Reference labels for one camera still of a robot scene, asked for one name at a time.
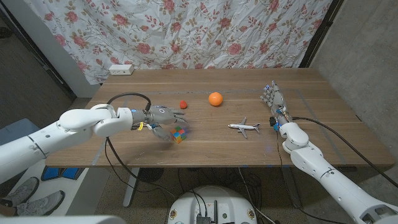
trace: sneaker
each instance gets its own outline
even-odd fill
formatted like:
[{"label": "sneaker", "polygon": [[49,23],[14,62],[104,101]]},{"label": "sneaker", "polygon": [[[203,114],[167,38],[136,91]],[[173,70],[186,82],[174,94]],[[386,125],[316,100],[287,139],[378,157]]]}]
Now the sneaker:
[{"label": "sneaker", "polygon": [[19,216],[42,216],[50,215],[60,206],[65,197],[63,191],[57,191],[49,196],[33,202],[22,203],[17,206]]},{"label": "sneaker", "polygon": [[2,201],[6,202],[4,205],[7,207],[16,207],[21,203],[27,202],[28,199],[36,192],[38,187],[38,178],[31,177],[21,184],[13,193],[4,197]]}]

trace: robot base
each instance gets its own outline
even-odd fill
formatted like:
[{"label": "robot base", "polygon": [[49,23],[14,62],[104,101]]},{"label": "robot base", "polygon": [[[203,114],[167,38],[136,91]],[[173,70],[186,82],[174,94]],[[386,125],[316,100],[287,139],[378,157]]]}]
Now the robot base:
[{"label": "robot base", "polygon": [[[198,204],[195,195],[187,192],[178,198],[170,208],[168,224],[202,224],[210,223],[210,221],[218,224],[257,224],[256,214],[252,205],[235,191],[215,185],[201,186],[193,190],[204,199],[207,208],[207,218],[205,218],[205,206],[201,198],[197,196]],[[201,217],[198,217],[199,206]]]}]

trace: rubik's cube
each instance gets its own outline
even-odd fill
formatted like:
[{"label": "rubik's cube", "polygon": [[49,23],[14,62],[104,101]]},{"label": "rubik's cube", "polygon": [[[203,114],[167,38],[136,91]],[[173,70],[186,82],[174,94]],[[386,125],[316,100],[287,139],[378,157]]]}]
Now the rubik's cube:
[{"label": "rubik's cube", "polygon": [[175,127],[170,132],[172,133],[172,139],[177,143],[180,143],[182,140],[187,138],[187,134],[185,133],[184,129],[180,128],[179,126]]}]

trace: metal frame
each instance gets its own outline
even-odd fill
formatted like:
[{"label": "metal frame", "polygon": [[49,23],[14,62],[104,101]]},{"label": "metal frame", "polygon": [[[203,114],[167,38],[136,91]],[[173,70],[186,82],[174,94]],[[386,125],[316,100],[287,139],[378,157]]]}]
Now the metal frame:
[{"label": "metal frame", "polygon": [[299,68],[308,68],[311,65],[311,62],[319,49],[323,39],[326,36],[330,26],[333,24],[335,20],[336,14],[339,11],[343,0],[333,0],[330,4],[329,10],[323,18],[321,25],[319,26],[318,30],[315,32],[314,36],[312,37],[308,49],[305,52],[305,55],[298,66]]}]

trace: table leg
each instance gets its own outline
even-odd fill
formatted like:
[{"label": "table leg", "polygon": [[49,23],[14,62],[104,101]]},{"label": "table leg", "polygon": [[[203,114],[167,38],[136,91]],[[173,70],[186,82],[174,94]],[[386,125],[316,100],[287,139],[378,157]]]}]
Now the table leg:
[{"label": "table leg", "polygon": [[[139,168],[138,167],[132,168],[131,172],[134,175],[138,176]],[[136,188],[137,183],[138,183],[137,179],[135,179],[133,176],[130,175],[129,185]],[[134,196],[134,193],[136,192],[136,190],[131,188],[130,186],[127,186],[126,193],[124,194],[123,207],[125,208],[130,207],[132,198]]]}]

